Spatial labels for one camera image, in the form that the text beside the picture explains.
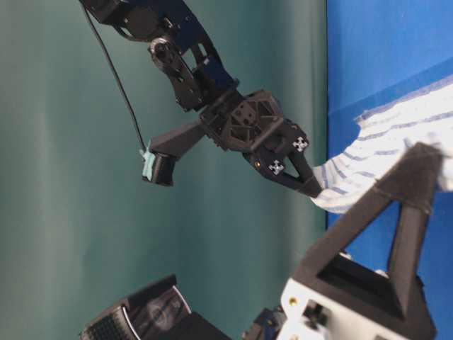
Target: blue surface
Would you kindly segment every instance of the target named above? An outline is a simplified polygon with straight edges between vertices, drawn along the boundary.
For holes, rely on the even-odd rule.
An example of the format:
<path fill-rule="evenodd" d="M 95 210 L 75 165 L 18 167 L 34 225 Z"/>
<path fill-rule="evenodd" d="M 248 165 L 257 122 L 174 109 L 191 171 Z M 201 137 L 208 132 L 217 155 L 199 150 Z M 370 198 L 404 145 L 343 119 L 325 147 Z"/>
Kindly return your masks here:
<path fill-rule="evenodd" d="M 358 134 L 353 118 L 453 74 L 453 1 L 328 0 L 329 157 Z M 436 339 L 453 339 L 453 194 L 435 197 L 420 260 Z M 355 260 L 385 268 L 397 206 L 349 247 Z M 338 216 L 330 214 L 329 223 Z"/>

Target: white striped towel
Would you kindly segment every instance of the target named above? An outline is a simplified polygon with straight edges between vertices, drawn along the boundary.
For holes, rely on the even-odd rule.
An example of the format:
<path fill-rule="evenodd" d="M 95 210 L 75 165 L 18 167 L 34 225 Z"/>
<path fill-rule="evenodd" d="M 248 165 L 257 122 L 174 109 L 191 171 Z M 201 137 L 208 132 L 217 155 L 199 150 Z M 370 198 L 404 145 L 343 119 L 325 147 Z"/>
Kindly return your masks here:
<path fill-rule="evenodd" d="M 442 151 L 439 190 L 453 191 L 453 76 L 356 118 L 357 139 L 342 154 L 314 168 L 321 194 L 313 202 L 345 213 L 416 142 Z"/>

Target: black cable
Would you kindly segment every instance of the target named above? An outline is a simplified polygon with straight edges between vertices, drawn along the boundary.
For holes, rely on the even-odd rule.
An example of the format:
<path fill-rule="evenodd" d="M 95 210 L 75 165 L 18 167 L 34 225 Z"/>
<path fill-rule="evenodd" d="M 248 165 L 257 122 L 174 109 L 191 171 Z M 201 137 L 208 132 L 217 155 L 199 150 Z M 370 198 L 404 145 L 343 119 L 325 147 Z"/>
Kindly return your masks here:
<path fill-rule="evenodd" d="M 137 137 L 139 139 L 139 143 L 142 146 L 143 152 L 145 152 L 147 150 L 147 147 L 144 144 L 142 133 L 140 132 L 140 128 L 139 128 L 139 125 L 138 125 L 138 122 L 137 122 L 137 117 L 135 116 L 134 109 L 132 108 L 132 105 L 130 104 L 130 101 L 129 101 L 129 98 L 127 97 L 126 91 L 125 91 L 124 87 L 122 86 L 121 79 L 118 76 L 118 73 L 116 72 L 115 66 L 113 66 L 113 62 L 112 62 L 112 59 L 110 58 L 110 55 L 109 55 L 109 53 L 107 51 L 107 48 L 105 47 L 105 44 L 102 41 L 102 38 L 101 38 L 101 36 L 98 33 L 98 30 L 96 30 L 96 27 L 94 26 L 94 23 L 91 20 L 88 11 L 86 10 L 85 6 L 82 3 L 80 3 L 80 6 L 82 7 L 82 9 L 84 11 L 85 18 L 88 21 L 88 24 L 90 25 L 91 30 L 93 31 L 94 35 L 96 36 L 96 39 L 98 40 L 99 44 L 101 45 L 101 48 L 102 48 L 102 51 L 104 52 L 105 57 L 107 58 L 108 64 L 110 66 L 110 69 L 112 70 L 113 76 L 115 76 L 116 83 L 117 83 L 118 87 L 120 88 L 121 95 L 122 95 L 123 99 L 125 100 L 127 109 L 129 110 L 129 113 L 131 115 L 132 122 L 133 122 L 134 128 L 135 128 L 135 132 L 137 133 Z"/>

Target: green curtain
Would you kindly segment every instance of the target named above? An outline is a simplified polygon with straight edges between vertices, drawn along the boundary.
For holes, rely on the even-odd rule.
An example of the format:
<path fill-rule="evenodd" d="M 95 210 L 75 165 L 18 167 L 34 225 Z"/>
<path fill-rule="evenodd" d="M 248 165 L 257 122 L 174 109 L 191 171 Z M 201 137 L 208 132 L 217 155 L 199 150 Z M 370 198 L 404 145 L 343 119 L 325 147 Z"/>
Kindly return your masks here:
<path fill-rule="evenodd" d="M 272 91 L 320 164 L 325 2 L 187 3 L 240 91 Z M 206 138 L 173 188 L 143 182 L 130 117 L 78 1 L 3 1 L 0 29 L 0 339 L 77 339 L 103 308 L 170 273 L 235 339 L 279 303 L 323 212 Z M 101 35 L 147 139 L 196 119 L 146 45 Z"/>

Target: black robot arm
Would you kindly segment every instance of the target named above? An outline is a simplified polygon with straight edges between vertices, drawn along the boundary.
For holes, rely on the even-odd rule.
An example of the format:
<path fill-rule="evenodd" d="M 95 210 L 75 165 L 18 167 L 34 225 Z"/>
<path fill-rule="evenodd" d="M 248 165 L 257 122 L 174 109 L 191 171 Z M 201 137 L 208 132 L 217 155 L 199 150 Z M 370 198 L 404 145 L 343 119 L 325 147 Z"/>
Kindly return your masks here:
<path fill-rule="evenodd" d="M 204 135 L 241 152 L 265 178 L 311 197 L 321 191 L 304 157 L 306 134 L 286 119 L 267 91 L 243 96 L 198 19 L 183 0 L 80 0 L 99 23 L 124 38 L 149 43 L 154 64 L 170 79 L 176 102 L 200 119 L 151 139 L 155 155 L 145 179 L 171 186 L 175 163 Z M 186 60 L 195 60 L 195 66 Z M 285 159 L 297 176 L 288 174 Z"/>

